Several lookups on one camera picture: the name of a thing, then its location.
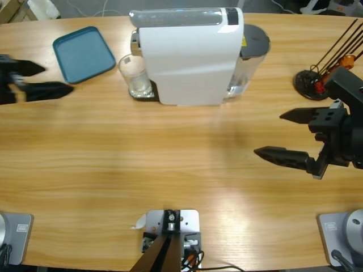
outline blue tray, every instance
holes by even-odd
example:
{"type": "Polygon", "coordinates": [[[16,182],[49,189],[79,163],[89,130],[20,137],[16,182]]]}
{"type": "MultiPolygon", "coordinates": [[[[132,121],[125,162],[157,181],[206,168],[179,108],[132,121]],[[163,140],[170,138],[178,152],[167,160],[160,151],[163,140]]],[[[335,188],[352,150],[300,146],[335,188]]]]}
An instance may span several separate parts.
{"type": "Polygon", "coordinates": [[[86,27],[53,42],[68,83],[79,83],[112,69],[115,58],[96,27],[86,27]]]}

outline table surface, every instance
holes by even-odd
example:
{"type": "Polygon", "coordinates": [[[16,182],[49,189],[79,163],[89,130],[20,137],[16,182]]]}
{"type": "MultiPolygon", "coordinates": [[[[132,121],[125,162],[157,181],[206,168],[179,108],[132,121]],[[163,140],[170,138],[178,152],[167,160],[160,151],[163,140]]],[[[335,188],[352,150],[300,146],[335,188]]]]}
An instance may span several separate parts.
{"type": "MultiPolygon", "coordinates": [[[[0,107],[0,208],[30,213],[25,264],[129,270],[141,256],[131,226],[151,209],[200,213],[204,266],[246,270],[326,265],[316,216],[363,207],[363,172],[329,166],[322,181],[275,166],[253,149],[271,145],[317,156],[306,125],[279,119],[321,107],[292,87],[352,18],[246,14],[272,49],[246,93],[217,107],[142,103],[117,67],[59,100],[0,107]]],[[[63,80],[52,42],[96,26],[115,58],[130,52],[127,17],[0,26],[0,53],[48,70],[29,82],[63,80]]],[[[353,71],[363,76],[363,61],[353,71]]]]}

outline silver cylinder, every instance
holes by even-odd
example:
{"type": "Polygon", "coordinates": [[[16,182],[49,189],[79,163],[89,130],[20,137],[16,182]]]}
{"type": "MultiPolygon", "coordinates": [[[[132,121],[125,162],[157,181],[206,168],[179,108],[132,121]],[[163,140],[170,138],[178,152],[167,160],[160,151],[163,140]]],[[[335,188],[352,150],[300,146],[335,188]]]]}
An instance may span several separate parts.
{"type": "Polygon", "coordinates": [[[5,240],[6,232],[6,221],[3,214],[0,213],[0,247],[3,245],[5,240]]]}

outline wire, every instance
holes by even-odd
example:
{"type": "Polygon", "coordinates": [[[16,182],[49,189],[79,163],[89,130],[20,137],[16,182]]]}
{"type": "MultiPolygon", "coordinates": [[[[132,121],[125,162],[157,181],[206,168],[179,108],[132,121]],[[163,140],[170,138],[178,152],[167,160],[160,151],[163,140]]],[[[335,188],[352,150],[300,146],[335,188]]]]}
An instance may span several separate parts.
{"type": "Polygon", "coordinates": [[[346,258],[343,257],[343,255],[340,253],[340,251],[334,249],[331,252],[331,256],[338,261],[338,263],[341,264],[341,266],[345,269],[347,272],[356,272],[357,269],[354,266],[354,264],[350,263],[346,258]]]}
{"type": "Polygon", "coordinates": [[[239,268],[238,266],[235,265],[227,265],[227,266],[221,266],[221,267],[209,267],[209,268],[193,268],[191,271],[210,271],[210,270],[221,270],[221,269],[228,269],[228,268],[233,268],[233,269],[237,269],[238,271],[244,272],[244,270],[242,268],[239,268]]]}
{"type": "Polygon", "coordinates": [[[103,9],[102,9],[102,17],[104,17],[104,10],[106,9],[107,2],[108,2],[108,0],[104,1],[103,9]]]}
{"type": "MultiPolygon", "coordinates": [[[[119,12],[119,11],[117,11],[117,10],[105,10],[104,12],[114,12],[114,13],[117,13],[117,14],[119,14],[119,15],[121,15],[121,16],[124,16],[121,12],[119,12]]],[[[102,13],[103,12],[103,10],[100,10],[100,11],[98,11],[98,12],[96,12],[92,17],[96,17],[96,15],[98,15],[98,14],[100,14],[100,13],[102,13]]]]}
{"type": "Polygon", "coordinates": [[[90,17],[89,15],[87,15],[87,14],[83,13],[83,11],[79,9],[79,7],[77,7],[77,6],[73,5],[73,4],[71,4],[71,3],[69,2],[69,0],[67,0],[67,4],[68,4],[69,6],[71,6],[72,8],[74,8],[75,10],[77,10],[77,11],[78,11],[78,12],[79,12],[82,16],[84,16],[84,17],[90,17]]]}
{"type": "MultiPolygon", "coordinates": [[[[98,11],[98,12],[96,12],[92,17],[95,17],[96,15],[98,15],[98,14],[100,14],[100,13],[102,13],[102,17],[104,17],[104,13],[105,12],[114,12],[114,13],[117,13],[117,14],[119,14],[119,15],[121,15],[121,16],[124,16],[124,14],[122,14],[121,12],[119,12],[119,11],[117,11],[117,10],[106,10],[105,8],[106,8],[106,5],[107,5],[107,2],[108,2],[108,0],[105,0],[105,2],[104,2],[104,4],[103,4],[103,9],[101,10],[101,11],[98,11]]],[[[91,17],[90,15],[87,15],[87,14],[85,14],[79,7],[77,7],[76,5],[74,5],[74,4],[72,4],[72,3],[70,3],[69,2],[69,0],[67,0],[67,4],[69,5],[69,6],[71,6],[72,8],[74,8],[75,10],[77,10],[83,17],[91,17]]]]}
{"type": "Polygon", "coordinates": [[[196,250],[190,250],[190,254],[185,255],[184,259],[181,261],[181,270],[183,271],[186,268],[189,268],[187,272],[192,271],[211,271],[211,270],[222,270],[222,269],[236,269],[238,271],[244,272],[243,269],[239,268],[235,265],[227,265],[227,266],[221,266],[221,267],[208,267],[208,268],[199,268],[199,265],[201,264],[203,258],[204,258],[204,251],[197,252],[196,250]]]}
{"type": "Polygon", "coordinates": [[[278,5],[283,11],[286,11],[286,12],[289,12],[289,13],[292,13],[292,14],[297,14],[297,13],[295,13],[295,12],[293,12],[293,11],[291,11],[291,10],[287,10],[287,9],[285,9],[282,5],[280,5],[279,3],[277,3],[275,0],[270,0],[272,3],[274,3],[274,4],[276,4],[276,5],[278,5]]]}
{"type": "Polygon", "coordinates": [[[3,244],[0,248],[0,271],[3,271],[9,265],[10,253],[12,246],[3,244]]]}

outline black cable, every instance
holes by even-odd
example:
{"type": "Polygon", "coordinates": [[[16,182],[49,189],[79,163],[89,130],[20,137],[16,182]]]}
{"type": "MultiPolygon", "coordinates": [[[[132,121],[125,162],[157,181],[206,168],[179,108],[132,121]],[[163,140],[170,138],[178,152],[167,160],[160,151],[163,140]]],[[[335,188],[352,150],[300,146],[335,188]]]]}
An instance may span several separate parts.
{"type": "Polygon", "coordinates": [[[221,269],[228,269],[228,268],[233,268],[233,269],[237,269],[238,271],[244,272],[244,270],[242,268],[239,268],[238,266],[235,265],[227,265],[227,266],[221,266],[221,267],[209,267],[209,268],[193,268],[191,271],[209,271],[209,270],[221,270],[221,269]]]}
{"type": "Polygon", "coordinates": [[[0,271],[8,267],[11,250],[11,245],[3,244],[0,247],[0,271]]]}
{"type": "Polygon", "coordinates": [[[207,268],[199,268],[199,264],[201,264],[204,258],[204,251],[197,252],[196,250],[189,250],[189,254],[186,254],[181,261],[181,269],[184,270],[189,268],[188,272],[192,271],[211,271],[211,270],[222,270],[222,269],[236,269],[238,271],[244,272],[243,269],[239,268],[235,265],[227,265],[227,266],[220,266],[220,267],[207,267],[207,268]]]}
{"type": "Polygon", "coordinates": [[[350,263],[346,258],[344,258],[339,250],[334,249],[331,252],[331,256],[341,264],[341,266],[345,269],[345,271],[357,272],[356,267],[352,263],[350,263]]]}

